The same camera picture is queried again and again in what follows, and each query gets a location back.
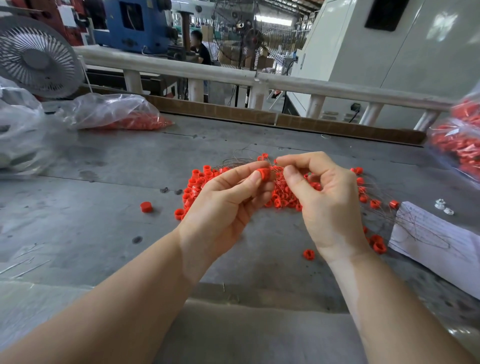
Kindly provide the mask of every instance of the gray desk fan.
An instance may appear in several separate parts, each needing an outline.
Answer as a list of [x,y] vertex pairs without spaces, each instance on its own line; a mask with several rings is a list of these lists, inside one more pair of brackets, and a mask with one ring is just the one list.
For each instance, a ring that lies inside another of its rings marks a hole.
[[0,18],[0,76],[47,98],[69,96],[84,81],[70,44],[53,28],[28,16]]

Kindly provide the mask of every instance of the white railing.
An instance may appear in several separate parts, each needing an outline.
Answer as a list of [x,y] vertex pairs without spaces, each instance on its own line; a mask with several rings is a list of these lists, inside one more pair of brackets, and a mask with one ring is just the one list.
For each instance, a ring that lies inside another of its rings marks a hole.
[[403,106],[425,110],[414,130],[426,131],[441,112],[449,111],[456,100],[444,97],[414,94],[376,87],[347,85],[307,78],[281,76],[272,73],[205,66],[140,54],[122,52],[99,46],[74,47],[87,65],[122,69],[127,90],[142,93],[140,72],[188,78],[189,99],[203,102],[203,80],[251,86],[248,107],[261,109],[269,89],[310,94],[306,116],[318,119],[325,97],[335,97],[368,102],[361,125],[375,125],[384,105]]

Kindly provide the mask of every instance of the fingernail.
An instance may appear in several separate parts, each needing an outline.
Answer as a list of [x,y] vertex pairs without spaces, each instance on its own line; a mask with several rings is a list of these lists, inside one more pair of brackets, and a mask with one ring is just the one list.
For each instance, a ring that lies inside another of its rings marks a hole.
[[252,181],[253,183],[257,184],[257,182],[260,180],[262,180],[262,174],[259,172],[259,171],[254,171],[251,175],[250,175],[250,181]]
[[288,178],[288,177],[291,177],[293,175],[297,174],[297,169],[290,165],[290,166],[286,166],[285,168],[283,168],[283,175]]

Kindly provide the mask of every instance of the black shirt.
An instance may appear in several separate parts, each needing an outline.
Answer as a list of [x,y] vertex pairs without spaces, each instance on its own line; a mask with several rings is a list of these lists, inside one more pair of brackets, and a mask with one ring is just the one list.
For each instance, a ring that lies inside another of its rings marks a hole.
[[192,52],[195,52],[196,54],[198,54],[198,56],[200,58],[204,59],[202,64],[212,65],[212,59],[210,58],[210,52],[208,51],[207,47],[205,47],[205,45],[203,43],[200,45],[200,48],[196,49],[195,47],[191,47],[190,50]]

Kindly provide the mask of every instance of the person's left hand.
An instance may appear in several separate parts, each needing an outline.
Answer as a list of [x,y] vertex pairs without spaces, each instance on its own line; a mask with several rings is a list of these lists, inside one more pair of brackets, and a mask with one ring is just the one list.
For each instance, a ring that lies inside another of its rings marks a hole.
[[199,255],[213,260],[230,250],[255,211],[272,198],[273,174],[262,182],[257,171],[269,166],[253,162],[208,181],[178,226],[183,245],[195,244]]

